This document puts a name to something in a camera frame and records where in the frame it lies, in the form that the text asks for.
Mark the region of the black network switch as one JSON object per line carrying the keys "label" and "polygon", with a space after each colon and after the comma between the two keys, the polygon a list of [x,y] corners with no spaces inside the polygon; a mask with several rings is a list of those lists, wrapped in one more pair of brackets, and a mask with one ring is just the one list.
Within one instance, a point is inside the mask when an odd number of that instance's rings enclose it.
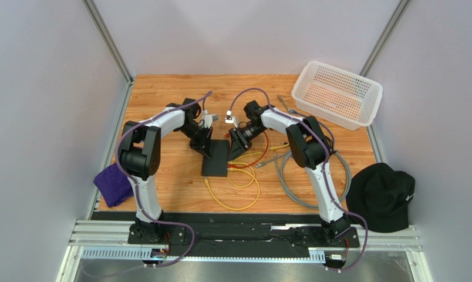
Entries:
{"label": "black network switch", "polygon": [[201,175],[205,177],[227,177],[228,151],[230,143],[228,140],[212,140],[212,157],[203,157]]}

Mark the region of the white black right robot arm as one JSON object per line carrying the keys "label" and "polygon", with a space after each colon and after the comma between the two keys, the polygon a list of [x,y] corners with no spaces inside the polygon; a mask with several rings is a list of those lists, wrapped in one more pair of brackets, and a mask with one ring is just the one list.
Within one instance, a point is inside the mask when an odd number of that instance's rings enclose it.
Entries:
{"label": "white black right robot arm", "polygon": [[350,222],[335,193],[329,165],[331,150],[319,122],[312,116],[305,119],[292,116],[272,105],[260,106],[254,100],[244,110],[249,119],[247,124],[228,131],[231,138],[228,159],[234,160],[249,150],[251,141],[267,129],[286,135],[292,157],[311,181],[322,227],[333,238],[346,233]]}

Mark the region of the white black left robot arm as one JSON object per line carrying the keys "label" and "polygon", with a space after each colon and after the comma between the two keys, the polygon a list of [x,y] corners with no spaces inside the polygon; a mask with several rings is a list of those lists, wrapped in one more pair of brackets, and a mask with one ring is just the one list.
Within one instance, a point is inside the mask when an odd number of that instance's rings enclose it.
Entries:
{"label": "white black left robot arm", "polygon": [[182,104],[170,103],[159,114],[141,122],[125,124],[117,144],[115,161],[118,169],[129,178],[137,206],[137,219],[158,226],[175,225],[163,220],[163,209],[157,198],[155,174],[161,160],[161,140],[170,132],[181,132],[190,139],[191,150],[212,159],[211,124],[196,119],[203,113],[200,102],[205,97],[185,99]]}

